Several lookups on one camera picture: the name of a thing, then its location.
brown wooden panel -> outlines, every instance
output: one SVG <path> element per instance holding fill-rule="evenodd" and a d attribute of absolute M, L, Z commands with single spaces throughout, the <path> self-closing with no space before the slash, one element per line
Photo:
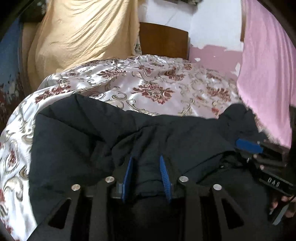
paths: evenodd
<path fill-rule="evenodd" d="M 187 59 L 188 32 L 154 23 L 140 23 L 143 54 Z"/>

yellow cloth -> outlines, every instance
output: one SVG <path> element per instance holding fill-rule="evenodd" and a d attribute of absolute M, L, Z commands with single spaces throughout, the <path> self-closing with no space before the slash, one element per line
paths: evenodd
<path fill-rule="evenodd" d="M 138 0 L 51 0 L 29 51 L 32 91 L 50 74 L 134 55 L 138 34 Z"/>

pink cloth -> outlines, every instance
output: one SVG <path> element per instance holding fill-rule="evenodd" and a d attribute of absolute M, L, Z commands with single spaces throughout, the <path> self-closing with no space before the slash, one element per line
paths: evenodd
<path fill-rule="evenodd" d="M 296 49 L 276 18 L 245 0 L 247 21 L 237 87 L 282 145 L 291 146 L 289 104 L 296 105 Z"/>

bedspread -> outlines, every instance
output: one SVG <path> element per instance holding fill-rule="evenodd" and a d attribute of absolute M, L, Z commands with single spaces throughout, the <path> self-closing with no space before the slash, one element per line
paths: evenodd
<path fill-rule="evenodd" d="M 48 76 L 15 109 L 0 137 L 0 216 L 16 240 L 26 240 L 36 228 L 28 195 L 35 116 L 77 92 L 148 115 L 216 118 L 240 102 L 232 79 L 180 58 L 91 61 Z"/>

hand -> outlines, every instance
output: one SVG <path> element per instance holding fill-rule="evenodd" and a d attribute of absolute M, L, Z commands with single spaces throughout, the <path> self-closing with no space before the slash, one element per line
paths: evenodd
<path fill-rule="evenodd" d="M 281 200 L 283 202 L 288 202 L 289 200 L 291 200 L 293 197 L 286 197 L 286 196 L 282 196 Z M 278 205 L 278 199 L 275 197 L 273 198 L 272 202 L 271 202 L 271 209 L 275 209 Z M 288 210 L 285 213 L 285 216 L 287 218 L 291 218 L 294 216 L 296 212 L 296 197 L 291 201 Z"/>

